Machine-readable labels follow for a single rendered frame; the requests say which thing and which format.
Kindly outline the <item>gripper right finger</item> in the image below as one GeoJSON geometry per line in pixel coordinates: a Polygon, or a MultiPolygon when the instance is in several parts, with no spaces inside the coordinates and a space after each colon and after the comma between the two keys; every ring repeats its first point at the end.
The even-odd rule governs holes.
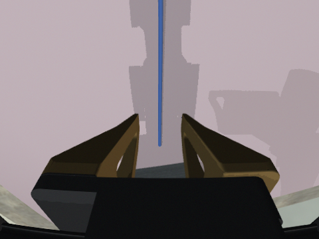
{"type": "Polygon", "coordinates": [[[182,114],[181,142],[185,178],[260,177],[269,193],[280,179],[269,157],[201,125],[187,114],[182,114]]]}

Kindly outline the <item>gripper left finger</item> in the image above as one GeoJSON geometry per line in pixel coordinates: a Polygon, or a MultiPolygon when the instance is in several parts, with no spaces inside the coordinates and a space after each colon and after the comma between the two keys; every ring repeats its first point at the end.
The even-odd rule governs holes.
{"type": "Polygon", "coordinates": [[[135,178],[139,135],[139,115],[134,114],[116,127],[51,157],[42,174],[135,178]]]}

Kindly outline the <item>thin dark blue cable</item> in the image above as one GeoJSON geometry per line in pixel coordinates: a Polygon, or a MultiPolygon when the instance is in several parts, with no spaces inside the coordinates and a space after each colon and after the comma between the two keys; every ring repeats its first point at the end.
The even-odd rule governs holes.
{"type": "Polygon", "coordinates": [[[161,104],[163,64],[163,0],[158,0],[158,146],[161,147],[161,104]]]}

